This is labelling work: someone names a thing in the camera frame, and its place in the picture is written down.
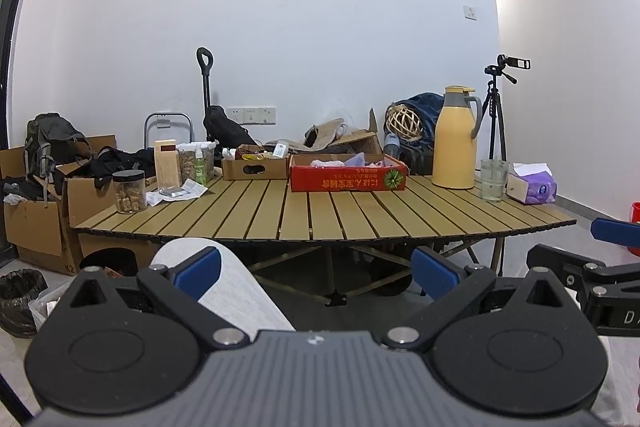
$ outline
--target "yellow thermos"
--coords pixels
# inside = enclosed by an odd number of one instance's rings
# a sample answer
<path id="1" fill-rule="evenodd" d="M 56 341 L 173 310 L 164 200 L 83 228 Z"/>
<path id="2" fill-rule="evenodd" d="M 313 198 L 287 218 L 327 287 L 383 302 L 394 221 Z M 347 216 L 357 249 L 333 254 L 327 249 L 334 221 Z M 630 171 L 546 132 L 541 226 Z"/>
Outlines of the yellow thermos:
<path id="1" fill-rule="evenodd" d="M 473 188 L 476 175 L 476 137 L 482 123 L 482 103 L 469 93 L 475 89 L 448 86 L 444 107 L 436 123 L 433 149 L 434 185 L 445 188 Z M 476 115 L 471 111 L 476 102 Z"/>

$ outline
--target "gray ribbed plate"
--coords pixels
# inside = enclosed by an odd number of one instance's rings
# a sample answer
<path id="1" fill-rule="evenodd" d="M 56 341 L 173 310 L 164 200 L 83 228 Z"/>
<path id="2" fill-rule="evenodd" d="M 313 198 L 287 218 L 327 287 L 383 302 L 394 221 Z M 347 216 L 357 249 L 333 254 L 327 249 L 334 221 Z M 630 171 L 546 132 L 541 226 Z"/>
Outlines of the gray ribbed plate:
<path id="1" fill-rule="evenodd" d="M 126 417 L 46 410 L 33 427 L 601 426 L 590 413 L 536 422 L 497 417 L 447 394 L 420 356 L 384 349 L 367 331 L 263 331 L 209 357 L 171 400 Z"/>

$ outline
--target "thermos handle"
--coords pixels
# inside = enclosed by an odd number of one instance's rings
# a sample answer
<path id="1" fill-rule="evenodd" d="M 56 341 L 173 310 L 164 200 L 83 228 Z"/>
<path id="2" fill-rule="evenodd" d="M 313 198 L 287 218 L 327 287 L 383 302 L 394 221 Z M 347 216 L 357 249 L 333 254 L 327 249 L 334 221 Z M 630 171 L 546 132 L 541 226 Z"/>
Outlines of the thermos handle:
<path id="1" fill-rule="evenodd" d="M 476 126 L 473 131 L 471 131 L 471 140 L 475 140 L 476 136 L 478 136 L 478 132 L 480 131 L 480 124 L 482 123 L 482 102 L 477 96 L 466 96 L 466 102 L 476 102 Z"/>

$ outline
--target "black lid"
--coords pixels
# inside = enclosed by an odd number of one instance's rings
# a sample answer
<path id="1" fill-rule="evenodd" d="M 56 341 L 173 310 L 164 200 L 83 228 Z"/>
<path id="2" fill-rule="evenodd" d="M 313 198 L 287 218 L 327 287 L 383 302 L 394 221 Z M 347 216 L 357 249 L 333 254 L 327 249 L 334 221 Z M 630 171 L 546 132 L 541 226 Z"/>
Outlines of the black lid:
<path id="1" fill-rule="evenodd" d="M 138 180 L 145 179 L 145 171 L 130 170 L 130 171 L 118 171 L 112 175 L 113 181 L 118 183 L 124 182 L 137 182 Z"/>

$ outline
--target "triangular hole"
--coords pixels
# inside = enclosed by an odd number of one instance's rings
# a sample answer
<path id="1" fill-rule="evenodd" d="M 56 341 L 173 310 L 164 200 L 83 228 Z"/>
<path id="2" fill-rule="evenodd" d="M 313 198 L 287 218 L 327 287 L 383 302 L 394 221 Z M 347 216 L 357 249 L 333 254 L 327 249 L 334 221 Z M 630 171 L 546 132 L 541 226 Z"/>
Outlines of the triangular hole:
<path id="1" fill-rule="evenodd" d="M 553 308 L 561 308 L 562 302 L 554 292 L 553 288 L 545 280 L 536 281 L 531 289 L 529 297 L 527 297 L 529 304 L 538 304 L 540 306 L 551 306 Z"/>
<path id="2" fill-rule="evenodd" d="M 72 308 L 81 308 L 83 306 L 94 306 L 96 304 L 104 304 L 107 302 L 100 285 L 94 280 L 85 281 L 82 287 L 76 293 L 74 300 L 71 302 Z"/>

